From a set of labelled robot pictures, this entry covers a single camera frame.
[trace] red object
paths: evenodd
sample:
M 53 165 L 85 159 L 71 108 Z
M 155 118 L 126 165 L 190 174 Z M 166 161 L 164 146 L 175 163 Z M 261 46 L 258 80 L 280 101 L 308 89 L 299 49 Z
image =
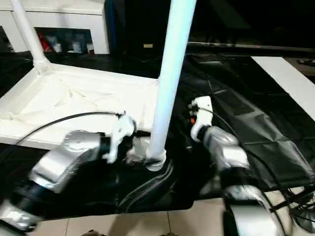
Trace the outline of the red object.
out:
M 52 52 L 51 47 L 46 42 L 44 35 L 41 32 L 37 32 L 37 35 L 39 37 L 39 40 L 40 40 L 41 46 L 43 47 L 44 52 Z

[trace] pole base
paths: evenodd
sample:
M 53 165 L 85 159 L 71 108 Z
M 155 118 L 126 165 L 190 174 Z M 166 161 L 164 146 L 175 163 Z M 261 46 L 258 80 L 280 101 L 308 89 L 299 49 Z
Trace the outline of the pole base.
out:
M 160 169 L 163 168 L 164 162 L 166 161 L 166 151 L 164 150 L 164 152 L 161 153 L 161 155 L 159 155 L 159 156 L 156 156 L 156 155 L 153 156 L 150 153 L 149 149 L 147 149 L 146 157 L 147 157 L 147 159 L 153 159 L 153 160 L 157 161 L 156 163 L 147 166 L 147 169 L 149 171 L 154 171 L 154 172 L 159 171 Z

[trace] white pole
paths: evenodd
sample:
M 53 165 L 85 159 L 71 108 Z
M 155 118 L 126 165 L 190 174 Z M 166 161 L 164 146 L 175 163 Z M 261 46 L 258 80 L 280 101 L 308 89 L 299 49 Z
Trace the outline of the white pole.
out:
M 164 149 L 172 115 L 178 81 L 182 70 L 196 0 L 172 0 L 163 61 L 159 77 L 159 91 L 147 158 L 160 160 L 148 169 L 157 171 L 166 160 Z
M 37 33 L 34 27 L 31 26 L 20 0 L 11 0 L 11 4 L 20 32 L 33 56 L 34 65 L 49 63 L 49 60 L 44 56 Z

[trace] white metal frame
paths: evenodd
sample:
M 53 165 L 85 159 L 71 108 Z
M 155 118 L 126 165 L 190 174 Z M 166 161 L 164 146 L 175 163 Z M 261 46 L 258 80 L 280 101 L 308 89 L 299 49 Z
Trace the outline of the white metal frame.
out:
M 55 27 L 60 27 L 62 22 L 60 22 L 59 13 L 54 13 L 45 18 L 40 15 L 41 13 L 25 12 L 20 0 L 11 0 L 11 3 L 20 31 L 32 53 L 35 71 L 39 74 L 45 74 L 49 71 L 53 73 L 54 68 L 59 68 L 60 66 L 56 67 L 56 65 L 51 64 L 44 56 L 37 34 L 30 22 L 33 22 L 36 18 L 40 17 L 42 19 L 42 27 L 46 27 L 48 23 L 54 24 Z M 146 152 L 147 158 L 160 160 L 159 163 L 156 163 L 149 168 L 152 171 L 162 168 L 166 160 L 166 151 L 164 146 L 185 56 L 195 4 L 196 0 L 172 0 L 171 2 L 162 68 L 158 80 L 159 92 L 155 117 L 150 145 Z M 75 17 L 76 16 L 73 15 L 68 20 L 75 23 L 75 21 L 78 20 Z M 95 19 L 93 21 L 93 19 L 93 16 L 88 16 L 86 20 L 87 24 L 92 21 L 93 24 L 95 24 L 94 27 L 99 27 L 101 22 Z

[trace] black cable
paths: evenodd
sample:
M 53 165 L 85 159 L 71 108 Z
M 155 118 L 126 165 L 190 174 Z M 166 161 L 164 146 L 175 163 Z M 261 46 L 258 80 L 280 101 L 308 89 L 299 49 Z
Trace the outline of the black cable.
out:
M 298 217 L 298 218 L 301 218 L 301 219 L 304 219 L 304 220 L 308 220 L 308 221 L 311 221 L 311 222 L 315 223 L 315 220 L 311 220 L 309 218 L 306 218 L 306 217 L 303 217 L 303 216 L 299 216 L 299 215 L 296 215 L 296 214 L 292 214 L 292 215 L 294 215 L 295 217 Z
M 4 150 L 1 154 L 0 154 L 0 165 L 3 162 L 3 160 L 15 149 L 17 148 L 17 145 L 20 144 L 24 139 L 28 138 L 29 136 L 33 135 L 34 133 L 45 129 L 53 124 L 68 120 L 68 119 L 73 119 L 73 118 L 77 118 L 77 117 L 84 117 L 84 116 L 91 116 L 91 115 L 113 115 L 113 116 L 117 116 L 120 117 L 122 114 L 117 114 L 114 112 L 86 112 L 86 113 L 80 113 L 80 114 L 75 114 L 75 115 L 71 115 L 71 116 L 67 116 L 61 119 L 57 119 L 54 120 L 50 123 L 44 124 L 40 127 L 38 127 L 37 129 L 33 130 L 31 133 L 27 134 L 26 136 L 24 136 L 23 138 L 21 138 L 19 141 L 17 141 L 15 144 L 11 145 L 10 147 L 8 147 L 6 150 Z
M 263 191 L 261 191 L 261 194 L 262 194 L 262 196 L 266 199 L 268 205 L 269 205 L 271 208 L 273 208 L 274 205 L 272 204 L 272 202 L 270 201 L 270 199 L 267 197 L 267 195 L 266 195 Z M 277 221 L 278 221 L 279 224 L 280 224 L 280 227 L 281 227 L 281 230 L 282 230 L 282 232 L 283 232 L 283 235 L 286 235 L 286 233 L 285 233 L 285 228 L 284 228 L 284 224 L 283 224 L 282 220 L 280 219 L 279 214 L 278 214 L 276 211 L 274 211 L 274 214 L 275 214 L 275 216 L 276 216 Z

